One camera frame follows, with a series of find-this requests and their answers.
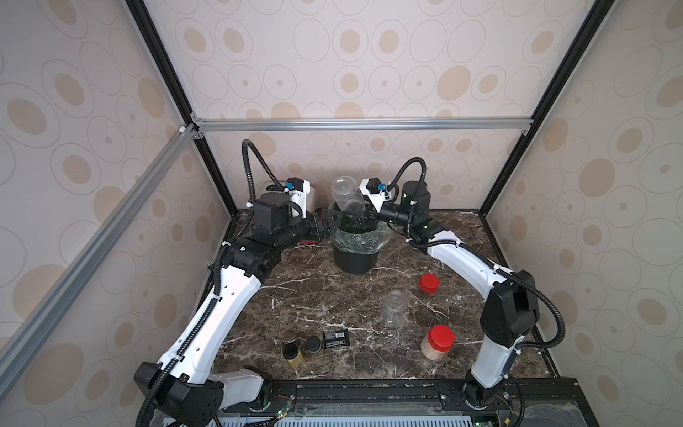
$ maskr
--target dark marble surface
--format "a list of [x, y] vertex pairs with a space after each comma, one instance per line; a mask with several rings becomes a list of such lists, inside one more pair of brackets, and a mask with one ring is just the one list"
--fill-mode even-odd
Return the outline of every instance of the dark marble surface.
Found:
[[[495, 259], [477, 215], [433, 212], [468, 245]], [[276, 379], [294, 378], [462, 378], [474, 363], [482, 341], [479, 316], [483, 301], [463, 278], [441, 262], [422, 254], [394, 234], [380, 252], [375, 268], [351, 275], [334, 263], [331, 242], [302, 245], [282, 254], [282, 262], [247, 303], [225, 339], [214, 372], [255, 366]], [[423, 273], [435, 274], [434, 294], [417, 285]], [[408, 296], [404, 322], [388, 329], [379, 319], [384, 296], [391, 289]], [[426, 359], [420, 341], [430, 327], [447, 325], [456, 343], [440, 361]], [[351, 346], [327, 350], [319, 357], [304, 353], [297, 372], [281, 355], [291, 341], [301, 346], [310, 335], [347, 328]], [[519, 377], [547, 377], [545, 363], [525, 349], [512, 372]]]

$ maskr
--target jar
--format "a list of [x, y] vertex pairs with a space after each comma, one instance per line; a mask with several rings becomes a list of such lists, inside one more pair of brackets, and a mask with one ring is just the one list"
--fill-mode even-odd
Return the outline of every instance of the jar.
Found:
[[398, 328], [403, 322], [405, 311], [406, 295], [398, 289], [390, 290], [382, 302], [382, 323], [389, 328]]
[[431, 273], [424, 273], [419, 281], [420, 289], [428, 294], [433, 294], [438, 290], [438, 277]]
[[282, 347], [282, 357], [289, 362], [294, 371], [303, 363], [303, 356], [295, 342], [290, 342]]
[[354, 178], [340, 176], [332, 183], [331, 193], [339, 209], [365, 210], [365, 200]]
[[439, 360], [453, 347], [456, 337], [446, 325], [437, 325], [422, 339], [420, 350], [429, 360]]
[[306, 349], [308, 350], [308, 353], [311, 353], [314, 357], [320, 356], [322, 354], [320, 338], [315, 335], [308, 337], [306, 339]]

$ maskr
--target small jar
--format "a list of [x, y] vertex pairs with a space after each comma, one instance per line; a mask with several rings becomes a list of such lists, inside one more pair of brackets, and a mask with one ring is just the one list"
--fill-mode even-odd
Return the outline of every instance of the small jar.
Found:
[[456, 337], [446, 325], [437, 325], [422, 339], [420, 350], [429, 360], [439, 360], [453, 347]]
[[382, 302], [380, 317], [388, 328], [398, 328], [403, 322], [406, 312], [406, 295], [398, 289], [392, 289]]
[[424, 273], [419, 281], [420, 289], [428, 294], [433, 294], [438, 290], [438, 277], [431, 273]]
[[322, 354], [322, 343], [320, 338], [315, 335], [308, 337], [306, 339], [306, 349], [308, 353], [311, 353], [314, 357], [320, 356]]
[[303, 363], [303, 356], [295, 342], [290, 342], [282, 347], [282, 357], [289, 362], [290, 368], [294, 371]]

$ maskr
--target red lid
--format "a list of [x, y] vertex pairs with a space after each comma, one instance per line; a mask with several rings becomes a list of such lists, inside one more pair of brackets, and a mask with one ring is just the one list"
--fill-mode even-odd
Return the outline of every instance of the red lid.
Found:
[[437, 325], [427, 332], [427, 341], [436, 351], [447, 352], [456, 341], [453, 331], [446, 325]]
[[419, 285], [423, 291], [433, 294], [438, 290], [438, 277], [431, 273], [424, 273], [420, 278]]

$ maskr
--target patterned wallpaper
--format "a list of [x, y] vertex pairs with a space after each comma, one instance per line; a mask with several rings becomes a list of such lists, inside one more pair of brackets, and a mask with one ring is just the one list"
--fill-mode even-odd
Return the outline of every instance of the patterned wallpaper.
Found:
[[133, 373], [187, 326], [226, 223], [190, 146], [5, 398], [0, 426], [132, 426]]
[[603, 427], [683, 419], [682, 113], [683, 1], [621, 2], [489, 217]]
[[529, 115], [592, 0], [147, 0], [199, 117]]
[[[0, 348], [179, 127], [117, 0], [0, 14]], [[184, 327], [227, 215], [194, 148], [0, 406], [0, 426], [134, 423], [139, 362]]]
[[[281, 180], [298, 176], [311, 182], [317, 207], [329, 206], [332, 181], [352, 176], [391, 181], [412, 156], [427, 163], [432, 208], [479, 208], [521, 134], [510, 130], [356, 130], [354, 132], [279, 131], [268, 133], [207, 133], [230, 193], [238, 206], [249, 198], [240, 145], [250, 138]], [[251, 156], [257, 194], [270, 184]], [[401, 183], [419, 178], [413, 164]]]
[[179, 127], [116, 0], [0, 14], [0, 347]]

